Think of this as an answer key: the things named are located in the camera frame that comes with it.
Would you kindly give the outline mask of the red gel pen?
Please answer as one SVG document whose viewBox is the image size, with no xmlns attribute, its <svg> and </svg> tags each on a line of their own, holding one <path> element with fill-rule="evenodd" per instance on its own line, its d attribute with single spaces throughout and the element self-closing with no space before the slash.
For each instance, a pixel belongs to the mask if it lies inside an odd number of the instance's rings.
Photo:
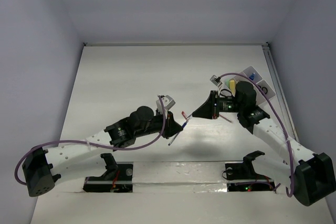
<svg viewBox="0 0 336 224">
<path fill-rule="evenodd" d="M 219 115 L 220 118 L 226 120 L 229 123 L 233 123 L 232 120 L 228 119 L 227 117 L 223 116 L 223 115 Z"/>
</svg>

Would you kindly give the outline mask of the yellow highlighter pen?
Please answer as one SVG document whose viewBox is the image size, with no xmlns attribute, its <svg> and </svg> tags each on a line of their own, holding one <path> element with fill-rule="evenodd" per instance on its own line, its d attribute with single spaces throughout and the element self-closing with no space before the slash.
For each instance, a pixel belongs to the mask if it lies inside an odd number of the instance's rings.
<svg viewBox="0 0 336 224">
<path fill-rule="evenodd" d="M 229 88 L 231 92 L 234 92 L 236 90 L 236 81 L 234 79 L 229 81 Z"/>
</svg>

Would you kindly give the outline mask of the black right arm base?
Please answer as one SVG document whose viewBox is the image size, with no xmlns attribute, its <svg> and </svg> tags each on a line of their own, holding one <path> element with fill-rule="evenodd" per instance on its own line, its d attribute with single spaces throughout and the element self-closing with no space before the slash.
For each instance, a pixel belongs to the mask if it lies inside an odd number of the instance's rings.
<svg viewBox="0 0 336 224">
<path fill-rule="evenodd" d="M 241 162 L 226 163 L 222 171 L 222 178 L 229 182 L 242 181 L 251 183 L 274 182 L 273 179 L 255 172 L 252 162 L 260 156 L 264 156 L 262 151 L 254 151 L 243 157 Z"/>
</svg>

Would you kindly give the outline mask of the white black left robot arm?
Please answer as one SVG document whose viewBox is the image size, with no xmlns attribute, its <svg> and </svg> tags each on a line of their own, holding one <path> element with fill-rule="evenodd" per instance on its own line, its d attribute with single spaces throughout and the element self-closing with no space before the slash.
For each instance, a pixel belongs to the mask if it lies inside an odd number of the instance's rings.
<svg viewBox="0 0 336 224">
<path fill-rule="evenodd" d="M 60 144 L 46 143 L 35 146 L 25 154 L 20 164 L 25 185 L 31 197 L 38 197 L 68 180 L 87 177 L 89 172 L 104 180 L 114 179 L 118 165 L 114 151 L 135 151 L 147 146 L 135 147 L 139 137 L 157 134 L 157 141 L 168 139 L 183 131 L 175 122 L 172 112 L 166 109 L 153 111 L 141 106 L 86 140 L 66 140 Z"/>
</svg>

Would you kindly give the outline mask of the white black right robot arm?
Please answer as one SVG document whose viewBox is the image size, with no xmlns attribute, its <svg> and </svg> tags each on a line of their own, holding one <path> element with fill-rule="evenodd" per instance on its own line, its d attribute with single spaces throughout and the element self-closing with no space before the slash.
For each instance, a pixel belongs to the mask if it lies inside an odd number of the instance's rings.
<svg viewBox="0 0 336 224">
<path fill-rule="evenodd" d="M 335 192 L 332 159 L 326 153 L 317 154 L 291 138 L 281 124 L 276 124 L 257 105 L 256 96 L 253 83 L 240 81 L 236 84 L 234 96 L 220 97 L 218 91 L 211 91 L 192 117 L 214 120 L 221 112 L 236 113 L 243 128 L 280 156 L 279 162 L 268 158 L 262 151 L 244 156 L 241 171 L 246 177 L 270 177 L 285 186 L 287 195 L 294 196 L 304 206 Z"/>
</svg>

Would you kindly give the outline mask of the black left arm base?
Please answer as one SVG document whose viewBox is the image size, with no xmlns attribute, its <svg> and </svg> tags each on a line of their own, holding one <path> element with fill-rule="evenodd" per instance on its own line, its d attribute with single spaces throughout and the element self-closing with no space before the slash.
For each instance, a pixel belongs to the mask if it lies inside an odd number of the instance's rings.
<svg viewBox="0 0 336 224">
<path fill-rule="evenodd" d="M 133 163 L 117 163 L 111 153 L 100 157 L 106 164 L 105 172 L 86 177 L 82 189 L 87 193 L 132 193 Z"/>
</svg>

